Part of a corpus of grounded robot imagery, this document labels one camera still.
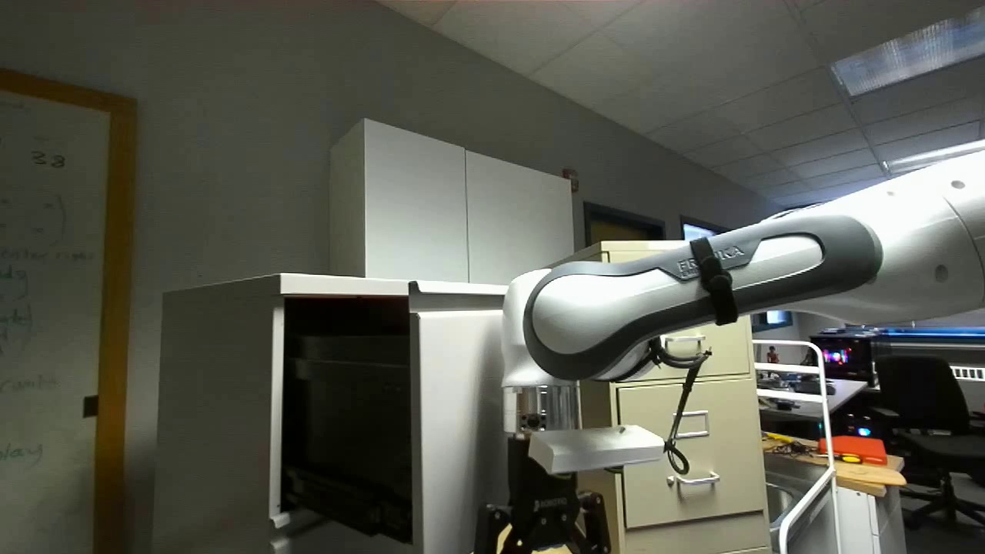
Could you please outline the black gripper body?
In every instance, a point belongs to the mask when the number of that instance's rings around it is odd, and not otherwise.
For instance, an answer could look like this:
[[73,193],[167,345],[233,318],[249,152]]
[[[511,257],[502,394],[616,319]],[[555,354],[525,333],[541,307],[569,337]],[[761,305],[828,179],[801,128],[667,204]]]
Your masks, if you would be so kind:
[[478,511],[478,554],[609,554],[607,506],[569,473],[548,473],[530,439],[548,429],[548,390],[520,386],[517,429],[508,434],[508,501]]

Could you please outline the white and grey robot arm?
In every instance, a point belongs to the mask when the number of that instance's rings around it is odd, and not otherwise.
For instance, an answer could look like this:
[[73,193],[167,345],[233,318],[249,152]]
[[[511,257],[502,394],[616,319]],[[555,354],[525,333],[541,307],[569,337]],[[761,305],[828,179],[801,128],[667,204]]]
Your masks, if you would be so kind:
[[[924,319],[985,301],[985,161],[930,162],[831,204],[667,247],[633,260],[564,260],[517,278],[502,311],[505,381],[626,381],[674,358],[670,333],[763,307],[858,323]],[[511,439],[502,503],[478,521],[474,554],[607,554],[607,503],[581,471],[667,461],[674,434],[548,430]]]

